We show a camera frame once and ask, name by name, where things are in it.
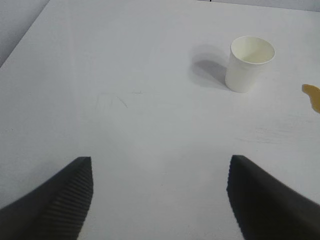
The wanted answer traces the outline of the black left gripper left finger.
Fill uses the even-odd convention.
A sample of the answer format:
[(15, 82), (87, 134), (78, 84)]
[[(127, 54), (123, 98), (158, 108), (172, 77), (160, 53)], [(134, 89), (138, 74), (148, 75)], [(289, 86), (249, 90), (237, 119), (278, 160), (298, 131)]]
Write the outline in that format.
[(94, 193), (92, 159), (78, 157), (0, 210), (2, 240), (76, 240)]

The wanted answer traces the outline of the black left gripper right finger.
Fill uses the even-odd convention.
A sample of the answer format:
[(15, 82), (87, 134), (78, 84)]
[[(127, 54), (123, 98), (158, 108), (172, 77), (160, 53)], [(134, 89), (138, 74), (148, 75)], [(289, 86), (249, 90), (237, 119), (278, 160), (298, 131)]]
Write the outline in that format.
[(230, 160), (227, 195), (246, 240), (318, 240), (320, 206), (243, 155)]

